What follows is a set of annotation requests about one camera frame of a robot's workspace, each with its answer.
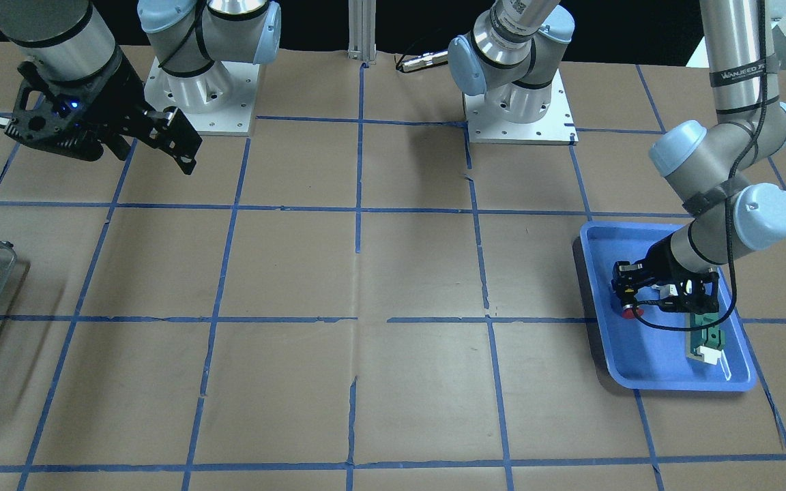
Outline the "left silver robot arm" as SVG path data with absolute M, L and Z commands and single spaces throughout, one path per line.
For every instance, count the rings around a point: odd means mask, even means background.
M 637 292 L 649 286 L 671 287 L 652 302 L 659 310 L 725 319 L 732 308 L 718 304 L 718 268 L 733 273 L 734 261 L 786 239 L 786 192 L 744 174 L 786 146 L 767 11 L 764 1 L 701 2 L 717 124 L 684 121 L 649 151 L 692 221 L 642 260 L 614 264 L 611 289 L 626 319 L 642 317 Z M 504 120 L 540 120 L 574 28 L 557 1 L 496 1 L 450 40 L 450 74 L 465 95 L 496 104 Z

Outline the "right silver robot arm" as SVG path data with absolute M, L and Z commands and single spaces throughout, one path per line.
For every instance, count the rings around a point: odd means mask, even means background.
M 22 53 L 22 83 L 0 130 L 16 142 L 96 161 L 127 158 L 134 138 L 170 155 L 184 174 L 202 138 L 191 115 L 239 99 L 230 64 L 266 65 L 282 30 L 274 1 L 141 1 L 137 14 L 155 50 L 164 104 L 147 88 L 90 1 L 0 1 L 0 30 Z

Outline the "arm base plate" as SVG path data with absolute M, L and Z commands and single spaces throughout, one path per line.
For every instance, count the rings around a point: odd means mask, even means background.
M 463 96 L 471 144 L 574 145 L 579 142 L 570 102 L 557 71 L 549 86 L 509 84 Z
M 216 61 L 204 74 L 178 78 L 153 60 L 145 99 L 162 110 L 177 106 L 201 136 L 250 136 L 264 65 Z

